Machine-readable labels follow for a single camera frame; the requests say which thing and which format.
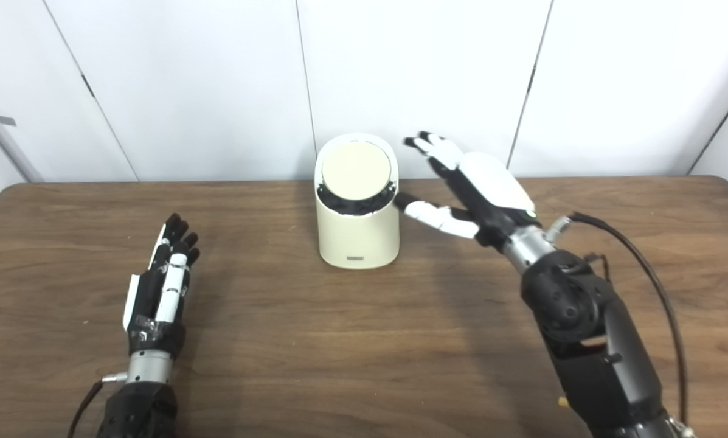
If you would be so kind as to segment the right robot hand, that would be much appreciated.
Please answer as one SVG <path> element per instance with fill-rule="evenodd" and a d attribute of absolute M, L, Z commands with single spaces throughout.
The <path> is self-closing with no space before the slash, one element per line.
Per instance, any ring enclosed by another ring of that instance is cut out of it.
<path fill-rule="evenodd" d="M 518 230 L 539 224 L 527 191 L 492 155 L 461 151 L 450 139 L 428 132 L 406 137 L 403 143 L 426 158 L 463 205 L 461 209 L 440 206 L 399 192 L 394 205 L 405 216 L 497 252 L 504 251 Z"/>

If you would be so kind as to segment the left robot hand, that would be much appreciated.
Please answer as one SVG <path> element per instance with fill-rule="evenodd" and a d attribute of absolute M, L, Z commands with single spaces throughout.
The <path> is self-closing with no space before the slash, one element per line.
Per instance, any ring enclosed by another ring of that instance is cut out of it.
<path fill-rule="evenodd" d="M 173 213 L 164 222 L 146 271 L 133 275 L 127 292 L 123 327 L 128 352 L 160 351 L 175 360 L 185 345 L 183 324 L 191 269 L 201 252 L 199 236 Z"/>

